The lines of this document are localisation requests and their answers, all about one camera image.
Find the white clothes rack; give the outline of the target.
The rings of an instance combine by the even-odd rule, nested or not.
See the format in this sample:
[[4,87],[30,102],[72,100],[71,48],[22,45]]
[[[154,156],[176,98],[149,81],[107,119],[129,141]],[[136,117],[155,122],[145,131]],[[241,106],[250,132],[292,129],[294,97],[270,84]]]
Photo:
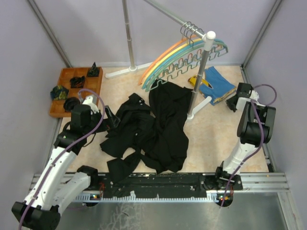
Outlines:
[[[201,63],[197,66],[198,67],[198,74],[196,77],[195,85],[192,90],[192,97],[189,104],[189,110],[187,119],[192,120],[195,116],[195,114],[201,110],[203,107],[205,107],[212,98],[206,98],[201,103],[195,104],[198,94],[200,93],[199,87],[201,85],[201,80],[204,77],[204,71],[207,64],[207,61],[209,61],[211,58],[215,58],[216,55],[219,54],[218,51],[216,51],[217,47],[222,47],[222,49],[227,50],[227,46],[220,40],[216,39],[216,33],[214,31],[208,31],[204,32],[201,28],[196,26],[190,21],[184,21],[183,19],[179,18],[172,12],[170,12],[168,9],[164,8],[162,5],[160,5],[158,2],[154,0],[148,0],[147,4],[154,7],[156,10],[167,16],[168,18],[172,19],[173,21],[177,22],[180,25],[180,33],[182,35],[182,38],[186,38],[188,40],[192,40],[192,36],[196,36],[196,38],[200,38],[205,42],[204,45],[204,51],[202,53],[202,60]],[[127,34],[127,42],[128,42],[128,50],[129,50],[129,56],[130,56],[130,66],[127,69],[122,69],[119,71],[111,72],[106,74],[107,79],[113,79],[115,77],[133,73],[136,71],[139,71],[141,69],[147,70],[147,68],[151,65],[152,62],[145,63],[142,65],[136,65],[134,62],[134,55],[133,55],[133,48],[132,48],[132,38],[130,35],[130,22],[129,22],[129,15],[128,15],[128,7],[127,2],[124,0],[122,2],[123,5],[123,11],[124,11],[124,20],[125,20],[125,27],[126,27],[126,34]]]

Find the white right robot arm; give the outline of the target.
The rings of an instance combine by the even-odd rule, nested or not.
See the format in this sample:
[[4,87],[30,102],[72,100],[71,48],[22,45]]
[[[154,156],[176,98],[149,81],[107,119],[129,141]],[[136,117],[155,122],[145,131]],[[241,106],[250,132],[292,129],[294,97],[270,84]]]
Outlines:
[[240,168],[272,138],[276,108],[259,103],[255,89],[248,83],[239,83],[235,96],[226,101],[232,111],[241,110],[242,116],[236,133],[238,142],[215,172],[214,184],[218,190],[238,187]]

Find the black button-up shirt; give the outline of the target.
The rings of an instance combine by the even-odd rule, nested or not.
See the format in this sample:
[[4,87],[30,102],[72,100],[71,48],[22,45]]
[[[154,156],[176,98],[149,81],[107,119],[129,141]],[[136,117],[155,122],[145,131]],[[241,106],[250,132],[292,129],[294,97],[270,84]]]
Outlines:
[[136,93],[119,107],[116,116],[120,119],[118,126],[109,130],[106,140],[100,144],[101,150],[113,157],[107,162],[113,183],[127,178],[137,168],[142,147],[152,138],[154,125],[150,107]]

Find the black t-shirt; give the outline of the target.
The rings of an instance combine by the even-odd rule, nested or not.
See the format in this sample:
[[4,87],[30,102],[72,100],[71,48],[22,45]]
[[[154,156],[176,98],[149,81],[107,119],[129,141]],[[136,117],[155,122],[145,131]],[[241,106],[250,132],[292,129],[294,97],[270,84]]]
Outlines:
[[155,82],[149,92],[149,105],[155,116],[153,146],[145,151],[142,160],[157,173],[176,173],[183,168],[189,146],[184,132],[192,89],[175,83]]

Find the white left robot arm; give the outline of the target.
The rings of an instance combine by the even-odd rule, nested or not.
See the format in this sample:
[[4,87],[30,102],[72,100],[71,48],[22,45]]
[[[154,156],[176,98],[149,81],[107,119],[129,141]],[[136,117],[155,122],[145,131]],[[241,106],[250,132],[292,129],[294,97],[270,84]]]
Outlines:
[[16,201],[12,213],[19,222],[18,228],[54,230],[69,204],[83,190],[94,190],[100,184],[98,170],[81,166],[74,176],[59,189],[68,167],[81,149],[87,146],[87,138],[118,126],[120,119],[109,106],[100,111],[96,104],[83,102],[74,106],[71,120],[65,124],[54,143],[54,149],[37,183],[22,202]]

